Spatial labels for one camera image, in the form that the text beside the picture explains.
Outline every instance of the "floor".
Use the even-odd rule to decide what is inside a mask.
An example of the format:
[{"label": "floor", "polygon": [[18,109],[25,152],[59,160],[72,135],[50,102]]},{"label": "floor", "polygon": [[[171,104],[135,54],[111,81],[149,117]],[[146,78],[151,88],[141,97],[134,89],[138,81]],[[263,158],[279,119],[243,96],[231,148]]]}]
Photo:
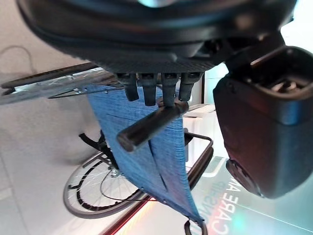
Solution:
[{"label": "floor", "polygon": [[[35,37],[15,1],[0,2],[0,28],[0,83],[83,63]],[[0,234],[97,235],[118,217],[83,220],[63,205],[68,177],[94,153],[82,132],[99,135],[86,97],[0,107]]]}]

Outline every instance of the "cable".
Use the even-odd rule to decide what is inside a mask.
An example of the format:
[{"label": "cable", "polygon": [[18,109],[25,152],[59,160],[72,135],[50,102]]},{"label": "cable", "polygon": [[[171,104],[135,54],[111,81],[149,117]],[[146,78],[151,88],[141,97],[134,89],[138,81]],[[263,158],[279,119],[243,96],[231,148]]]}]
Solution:
[{"label": "cable", "polygon": [[100,184],[100,192],[103,196],[112,199],[112,200],[116,200],[116,201],[134,201],[134,202],[157,202],[157,200],[144,200],[144,199],[118,199],[118,198],[114,198],[114,197],[109,197],[107,195],[104,194],[103,190],[102,190],[102,186],[103,186],[103,182],[105,181],[105,179],[107,178],[107,176],[111,173],[112,170],[110,170],[110,172],[104,177],[104,179],[101,181]]}]

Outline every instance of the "wheel rim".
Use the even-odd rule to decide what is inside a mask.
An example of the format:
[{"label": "wheel rim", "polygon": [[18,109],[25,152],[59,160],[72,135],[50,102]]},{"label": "wheel rim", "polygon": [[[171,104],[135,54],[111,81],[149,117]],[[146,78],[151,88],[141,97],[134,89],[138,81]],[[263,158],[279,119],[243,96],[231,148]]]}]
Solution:
[{"label": "wheel rim", "polygon": [[[106,196],[121,200],[103,196],[100,187]],[[65,186],[63,198],[66,208],[75,215],[110,214],[138,199],[138,193],[140,190],[118,170],[97,160],[85,168],[77,168]]]}]

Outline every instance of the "reflective floor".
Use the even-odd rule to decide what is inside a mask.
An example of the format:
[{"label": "reflective floor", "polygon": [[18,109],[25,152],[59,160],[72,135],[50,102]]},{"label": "reflective floor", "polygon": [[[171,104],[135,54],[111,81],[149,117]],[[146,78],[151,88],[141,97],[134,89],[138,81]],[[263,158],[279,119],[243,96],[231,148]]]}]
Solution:
[{"label": "reflective floor", "polygon": [[[227,155],[223,154],[217,121],[207,134],[214,136],[215,154],[192,194],[210,235],[313,234],[312,176],[281,198],[260,198],[247,192],[226,170]],[[185,221],[184,216],[169,207],[150,202],[119,234],[184,235]],[[196,225],[191,230],[193,235],[201,235]]]}]

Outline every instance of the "blue fabric seat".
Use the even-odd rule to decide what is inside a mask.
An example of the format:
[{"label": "blue fabric seat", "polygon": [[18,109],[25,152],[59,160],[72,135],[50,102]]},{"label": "blue fabric seat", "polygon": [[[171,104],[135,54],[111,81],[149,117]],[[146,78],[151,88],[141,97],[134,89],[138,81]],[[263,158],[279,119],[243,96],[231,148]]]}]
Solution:
[{"label": "blue fabric seat", "polygon": [[[89,91],[104,88],[110,87],[88,86]],[[133,153],[126,152],[116,141],[121,130],[157,109],[145,106],[141,88],[138,94],[139,100],[133,102],[127,101],[123,90],[89,94],[88,99],[125,177],[156,200],[201,224],[185,170],[182,118]],[[159,88],[156,96],[162,96]]]}]

